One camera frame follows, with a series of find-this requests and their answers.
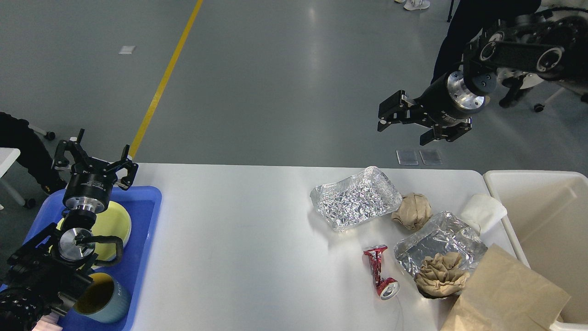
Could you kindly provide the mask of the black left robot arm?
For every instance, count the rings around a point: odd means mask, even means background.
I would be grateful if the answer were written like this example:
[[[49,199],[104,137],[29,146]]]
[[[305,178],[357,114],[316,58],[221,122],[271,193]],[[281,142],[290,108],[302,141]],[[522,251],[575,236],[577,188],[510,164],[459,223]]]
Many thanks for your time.
[[[92,267],[110,267],[123,258],[121,237],[96,235],[91,229],[107,210],[113,188],[126,191],[134,184],[139,165],[130,156],[130,145],[113,163],[90,157],[81,145],[84,132],[61,140],[51,165],[71,173],[61,228],[50,223],[7,260],[9,270],[1,279],[6,285],[1,327],[6,331],[31,331],[46,315],[66,315],[92,284]]]

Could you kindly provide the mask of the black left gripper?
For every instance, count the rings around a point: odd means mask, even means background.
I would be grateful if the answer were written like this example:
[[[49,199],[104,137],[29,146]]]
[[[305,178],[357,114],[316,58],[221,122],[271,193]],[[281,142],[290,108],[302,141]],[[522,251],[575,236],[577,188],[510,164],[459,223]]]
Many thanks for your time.
[[[51,168],[71,173],[62,199],[68,210],[104,212],[111,201],[114,186],[122,190],[132,187],[139,164],[133,161],[127,144],[120,160],[108,163],[106,167],[92,167],[90,157],[81,146],[84,133],[81,128],[76,137],[57,143]]]

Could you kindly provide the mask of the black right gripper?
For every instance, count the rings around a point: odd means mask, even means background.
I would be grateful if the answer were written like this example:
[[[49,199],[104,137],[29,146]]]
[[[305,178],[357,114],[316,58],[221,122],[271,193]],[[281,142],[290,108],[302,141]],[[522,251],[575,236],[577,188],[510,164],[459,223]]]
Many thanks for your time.
[[[491,73],[470,77],[464,71],[445,73],[412,100],[398,90],[378,107],[377,131],[393,124],[435,124],[420,136],[419,145],[433,141],[453,142],[472,129],[470,117],[481,112],[491,94]]]

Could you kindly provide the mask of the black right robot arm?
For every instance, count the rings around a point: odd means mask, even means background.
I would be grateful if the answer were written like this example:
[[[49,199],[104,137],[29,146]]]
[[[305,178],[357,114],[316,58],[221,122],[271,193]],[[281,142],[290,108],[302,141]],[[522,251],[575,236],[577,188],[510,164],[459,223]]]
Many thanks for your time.
[[[428,128],[420,145],[454,141],[472,129],[498,72],[510,69],[554,82],[587,101],[587,9],[560,6],[497,21],[464,49],[462,70],[445,73],[414,100],[403,90],[379,105],[379,132],[393,124]]]

